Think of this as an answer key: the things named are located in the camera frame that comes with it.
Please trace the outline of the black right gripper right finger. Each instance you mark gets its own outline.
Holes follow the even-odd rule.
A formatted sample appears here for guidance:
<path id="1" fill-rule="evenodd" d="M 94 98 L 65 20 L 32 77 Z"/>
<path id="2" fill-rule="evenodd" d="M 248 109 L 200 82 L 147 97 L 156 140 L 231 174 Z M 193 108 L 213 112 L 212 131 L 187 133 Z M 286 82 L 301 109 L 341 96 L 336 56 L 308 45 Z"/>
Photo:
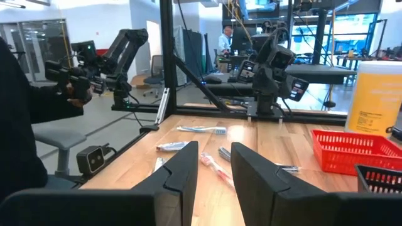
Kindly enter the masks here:
<path id="1" fill-rule="evenodd" d="M 231 168 L 246 225 L 335 225 L 334 196 L 247 146 L 231 144 Z"/>

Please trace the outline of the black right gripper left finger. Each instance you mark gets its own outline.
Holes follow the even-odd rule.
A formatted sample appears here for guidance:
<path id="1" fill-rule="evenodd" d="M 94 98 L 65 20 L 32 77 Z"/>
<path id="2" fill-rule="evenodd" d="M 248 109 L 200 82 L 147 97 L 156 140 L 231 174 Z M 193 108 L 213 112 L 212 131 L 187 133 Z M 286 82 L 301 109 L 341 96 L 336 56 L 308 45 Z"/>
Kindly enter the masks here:
<path id="1" fill-rule="evenodd" d="M 198 179 L 198 142 L 191 141 L 163 166 L 132 187 L 135 225 L 192 224 Z"/>

